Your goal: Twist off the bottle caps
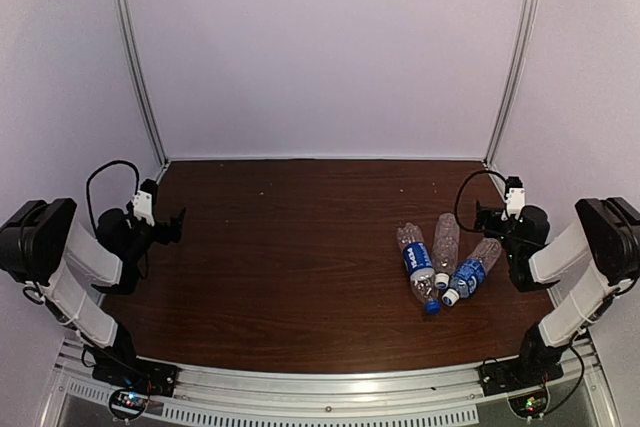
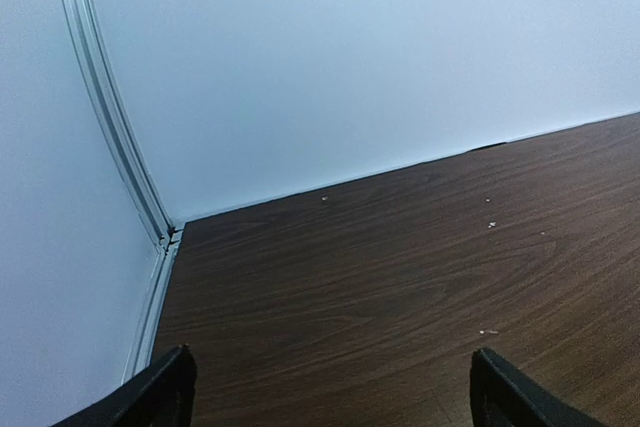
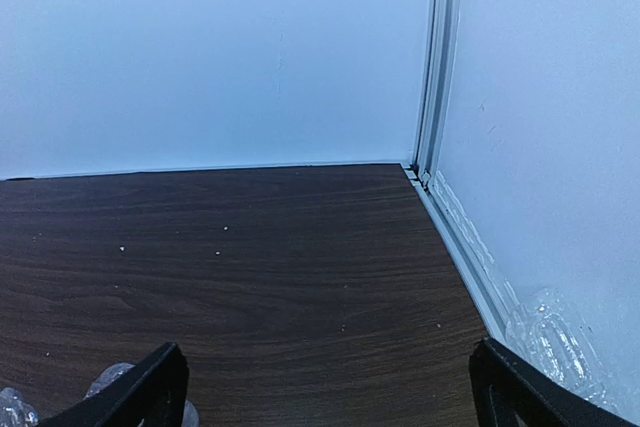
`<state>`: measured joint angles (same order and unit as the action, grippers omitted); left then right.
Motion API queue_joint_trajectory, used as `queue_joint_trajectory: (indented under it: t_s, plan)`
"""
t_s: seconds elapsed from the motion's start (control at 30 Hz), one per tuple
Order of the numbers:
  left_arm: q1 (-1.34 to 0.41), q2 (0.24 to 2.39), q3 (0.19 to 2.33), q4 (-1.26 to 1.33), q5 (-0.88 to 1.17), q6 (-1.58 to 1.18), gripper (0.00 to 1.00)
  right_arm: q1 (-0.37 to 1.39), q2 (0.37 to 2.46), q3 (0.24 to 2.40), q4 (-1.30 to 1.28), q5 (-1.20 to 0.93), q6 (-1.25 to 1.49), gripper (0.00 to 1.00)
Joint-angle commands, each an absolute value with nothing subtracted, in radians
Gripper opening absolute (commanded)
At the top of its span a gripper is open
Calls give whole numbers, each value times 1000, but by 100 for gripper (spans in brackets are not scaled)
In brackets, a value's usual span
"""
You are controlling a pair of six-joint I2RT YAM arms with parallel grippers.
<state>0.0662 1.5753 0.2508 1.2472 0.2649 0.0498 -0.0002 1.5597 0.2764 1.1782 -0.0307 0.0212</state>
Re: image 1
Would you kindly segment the clear unlabeled plastic bottle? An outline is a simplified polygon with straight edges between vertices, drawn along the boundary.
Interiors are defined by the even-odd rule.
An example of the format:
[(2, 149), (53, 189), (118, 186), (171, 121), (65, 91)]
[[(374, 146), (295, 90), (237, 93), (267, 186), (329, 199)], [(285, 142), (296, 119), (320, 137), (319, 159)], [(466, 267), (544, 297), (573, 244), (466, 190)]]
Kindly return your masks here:
[(432, 245), (432, 265), (437, 273), (451, 277), (458, 266), (460, 229), (453, 213), (439, 216)]

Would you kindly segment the Pepsi label plastic bottle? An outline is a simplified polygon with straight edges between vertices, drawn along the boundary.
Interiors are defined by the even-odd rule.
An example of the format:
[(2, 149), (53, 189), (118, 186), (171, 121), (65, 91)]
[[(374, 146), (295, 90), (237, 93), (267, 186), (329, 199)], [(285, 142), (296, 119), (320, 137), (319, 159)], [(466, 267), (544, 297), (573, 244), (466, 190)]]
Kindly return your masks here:
[(423, 308), (430, 300), (439, 301), (438, 290), (434, 285), (435, 269), (420, 227), (407, 222), (397, 229), (396, 239), (415, 298)]

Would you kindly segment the white bottle cap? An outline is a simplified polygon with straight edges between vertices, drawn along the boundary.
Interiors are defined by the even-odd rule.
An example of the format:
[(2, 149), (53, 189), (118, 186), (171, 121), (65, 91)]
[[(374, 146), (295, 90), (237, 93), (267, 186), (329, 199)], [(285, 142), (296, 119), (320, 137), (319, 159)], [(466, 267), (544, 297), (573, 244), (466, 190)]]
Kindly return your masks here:
[(446, 290), (449, 287), (450, 276), (446, 273), (437, 273), (434, 278), (434, 285), (437, 289)]

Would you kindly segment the blue bottle cap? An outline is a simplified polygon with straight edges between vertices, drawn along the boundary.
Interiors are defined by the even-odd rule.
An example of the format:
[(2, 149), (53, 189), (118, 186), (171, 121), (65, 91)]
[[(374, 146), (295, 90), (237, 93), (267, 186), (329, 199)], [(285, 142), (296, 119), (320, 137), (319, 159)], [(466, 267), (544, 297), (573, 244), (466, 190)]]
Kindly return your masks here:
[(441, 306), (438, 300), (430, 300), (424, 306), (427, 315), (436, 315), (440, 312)]

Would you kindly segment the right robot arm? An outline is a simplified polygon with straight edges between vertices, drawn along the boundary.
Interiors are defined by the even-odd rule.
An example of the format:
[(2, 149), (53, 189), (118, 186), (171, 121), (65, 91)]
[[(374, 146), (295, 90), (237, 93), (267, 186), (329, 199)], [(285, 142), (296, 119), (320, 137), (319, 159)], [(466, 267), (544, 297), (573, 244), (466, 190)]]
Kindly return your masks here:
[(639, 279), (639, 212), (621, 197), (583, 198), (576, 219), (554, 239), (544, 210), (515, 213), (478, 205), (475, 228), (498, 239), (520, 292), (571, 281), (558, 305), (526, 332), (513, 371), (540, 376), (558, 364), (576, 336), (598, 321)]

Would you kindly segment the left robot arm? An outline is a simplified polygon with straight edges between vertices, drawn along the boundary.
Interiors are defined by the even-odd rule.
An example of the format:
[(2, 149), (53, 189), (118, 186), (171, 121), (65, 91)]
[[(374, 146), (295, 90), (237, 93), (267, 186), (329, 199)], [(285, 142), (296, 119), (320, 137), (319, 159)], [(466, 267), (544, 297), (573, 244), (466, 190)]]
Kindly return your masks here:
[(76, 209), (70, 198), (25, 203), (1, 228), (1, 268), (22, 284), (27, 298), (76, 331), (96, 358), (132, 369), (137, 354), (129, 332), (91, 299), (74, 274), (85, 275), (105, 294), (134, 293), (148, 275), (140, 261), (153, 244), (180, 241), (186, 214), (164, 223), (138, 218), (132, 208), (109, 209), (89, 233)]

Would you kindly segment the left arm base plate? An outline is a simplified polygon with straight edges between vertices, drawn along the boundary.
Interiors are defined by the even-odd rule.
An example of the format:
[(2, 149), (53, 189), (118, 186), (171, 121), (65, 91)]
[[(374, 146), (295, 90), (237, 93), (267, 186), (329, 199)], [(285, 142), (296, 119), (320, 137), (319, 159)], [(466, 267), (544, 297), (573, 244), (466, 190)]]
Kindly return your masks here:
[(132, 368), (113, 361), (99, 360), (92, 378), (139, 394), (172, 397), (179, 373), (177, 365), (136, 359)]

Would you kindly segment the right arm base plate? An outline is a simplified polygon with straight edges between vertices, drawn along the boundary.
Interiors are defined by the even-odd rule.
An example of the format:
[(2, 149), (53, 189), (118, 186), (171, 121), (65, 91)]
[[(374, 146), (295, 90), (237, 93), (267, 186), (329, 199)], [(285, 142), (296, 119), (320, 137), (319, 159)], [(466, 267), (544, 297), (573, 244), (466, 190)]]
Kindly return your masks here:
[(518, 358), (498, 361), (488, 358), (477, 368), (479, 382), (485, 396), (509, 393), (535, 386), (542, 386), (563, 377), (559, 364), (526, 370)]

